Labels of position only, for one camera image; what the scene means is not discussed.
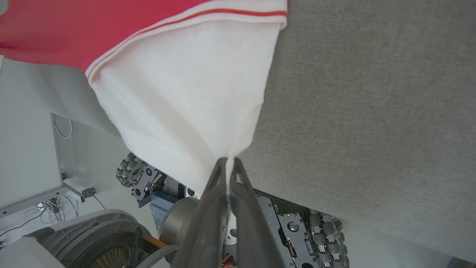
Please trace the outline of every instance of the red wire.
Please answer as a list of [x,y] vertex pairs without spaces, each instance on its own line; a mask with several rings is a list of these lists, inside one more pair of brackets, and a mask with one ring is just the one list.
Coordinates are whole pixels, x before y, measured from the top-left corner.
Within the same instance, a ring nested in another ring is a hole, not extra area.
[[230,256],[231,256],[231,254],[228,254],[228,255],[223,259],[223,261],[221,261],[221,263],[223,264]]

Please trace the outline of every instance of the gray couch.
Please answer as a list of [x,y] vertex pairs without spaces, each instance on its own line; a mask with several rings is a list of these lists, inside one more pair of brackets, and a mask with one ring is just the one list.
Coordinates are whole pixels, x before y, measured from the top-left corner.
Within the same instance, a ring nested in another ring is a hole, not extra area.
[[[476,2],[290,0],[288,10],[241,156],[253,185],[476,262]],[[63,88],[61,106],[35,101],[117,134],[91,89]]]

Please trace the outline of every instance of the gray floor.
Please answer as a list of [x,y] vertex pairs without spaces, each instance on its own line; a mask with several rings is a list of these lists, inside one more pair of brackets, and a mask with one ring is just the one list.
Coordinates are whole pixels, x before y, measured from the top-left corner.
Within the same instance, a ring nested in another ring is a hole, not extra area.
[[[119,185],[115,169],[129,152],[117,137],[79,123],[73,123],[72,148],[76,185],[94,186],[98,199],[106,208],[118,208],[131,213],[153,235],[154,220],[149,206],[137,208],[130,189]],[[81,214],[98,210],[93,200],[80,206]],[[375,229],[344,221],[343,232],[353,268],[444,268],[450,256],[406,242]]]

